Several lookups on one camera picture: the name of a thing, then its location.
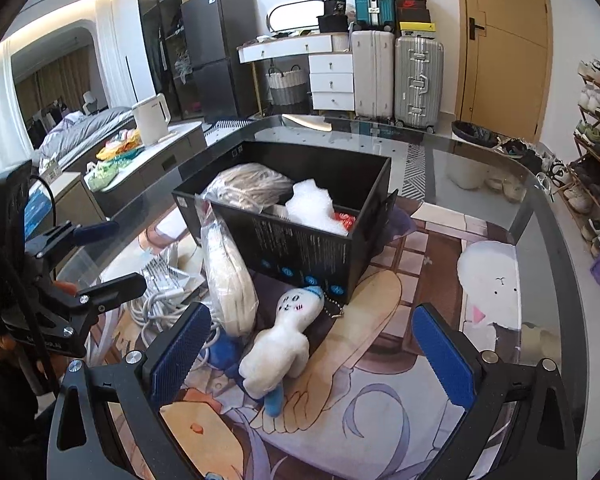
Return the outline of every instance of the silver suitcase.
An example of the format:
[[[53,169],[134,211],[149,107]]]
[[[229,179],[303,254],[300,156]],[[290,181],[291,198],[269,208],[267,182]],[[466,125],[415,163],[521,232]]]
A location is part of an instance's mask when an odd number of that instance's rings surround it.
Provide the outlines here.
[[[444,48],[437,40],[411,36],[395,41],[397,126],[433,129],[438,122],[444,60]]]
[[[394,38],[390,32],[377,30],[351,35],[358,116],[389,119],[394,115]]]

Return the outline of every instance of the wooden door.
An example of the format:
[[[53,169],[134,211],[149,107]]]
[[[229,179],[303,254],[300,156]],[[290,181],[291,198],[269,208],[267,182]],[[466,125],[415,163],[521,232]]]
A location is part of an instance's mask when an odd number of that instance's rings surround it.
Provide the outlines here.
[[[463,121],[535,140],[551,63],[546,1],[464,1],[466,69],[457,110]]]

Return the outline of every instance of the trash can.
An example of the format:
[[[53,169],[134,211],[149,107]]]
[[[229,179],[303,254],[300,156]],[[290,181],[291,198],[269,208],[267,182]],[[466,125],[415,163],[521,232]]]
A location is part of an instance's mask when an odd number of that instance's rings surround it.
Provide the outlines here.
[[[477,124],[454,121],[451,123],[451,130],[465,142],[484,148],[495,148],[498,145],[498,135]],[[450,156],[446,165],[446,176],[461,189],[478,189],[488,172],[487,165],[459,156]]]

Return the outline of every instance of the metal bolt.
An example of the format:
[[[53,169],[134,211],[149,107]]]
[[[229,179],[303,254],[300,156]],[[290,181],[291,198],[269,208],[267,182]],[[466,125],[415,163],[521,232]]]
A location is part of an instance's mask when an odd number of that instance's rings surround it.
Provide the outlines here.
[[[498,362],[498,354],[496,354],[496,352],[492,352],[491,350],[485,350],[480,355],[485,363],[493,365]]]
[[[132,350],[125,357],[125,361],[130,365],[137,363],[140,359],[142,359],[142,352],[138,350]]]
[[[69,363],[69,367],[67,369],[70,372],[77,372],[80,368],[82,368],[82,361],[80,359],[74,359]]]
[[[555,370],[555,363],[551,359],[542,359],[542,368],[548,372],[553,372]]]

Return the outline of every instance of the glass tabletop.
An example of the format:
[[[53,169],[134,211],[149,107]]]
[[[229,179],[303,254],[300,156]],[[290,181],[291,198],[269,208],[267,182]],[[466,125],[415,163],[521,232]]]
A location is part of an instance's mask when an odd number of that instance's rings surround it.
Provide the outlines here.
[[[315,375],[305,371],[289,392],[285,387],[288,409],[280,420],[267,420],[218,370],[188,378],[185,397],[203,400],[195,409],[176,402],[163,416],[200,471],[264,478],[259,474],[280,467],[297,471],[298,478],[363,479],[397,472],[410,478],[408,472],[414,476],[424,470],[462,412],[446,400],[411,333],[411,307],[425,301],[478,350],[494,349],[502,359],[524,364],[554,360],[580,441],[588,370],[576,275],[542,185],[496,150],[385,124],[315,116],[265,118],[229,134],[145,190],[114,217],[121,227],[118,236],[81,248],[59,279],[91,286],[116,256],[174,208],[171,192],[177,186],[245,140],[390,158],[388,191],[398,190],[395,208],[410,215],[417,229],[381,249],[342,319],[332,320],[316,341],[309,338],[312,358],[337,331],[355,339],[356,351],[340,360],[331,356],[333,369],[318,363],[315,368],[328,375],[321,386],[304,380]],[[364,288],[365,283],[379,288]],[[259,313],[285,291],[266,276],[256,275],[254,284]],[[370,290],[376,295],[361,299]],[[365,317],[370,310],[373,322]],[[307,393],[313,397],[303,404],[298,399]],[[510,412],[503,413],[494,428],[483,454],[484,472],[509,418]],[[226,438],[224,451],[213,448],[208,438]]]

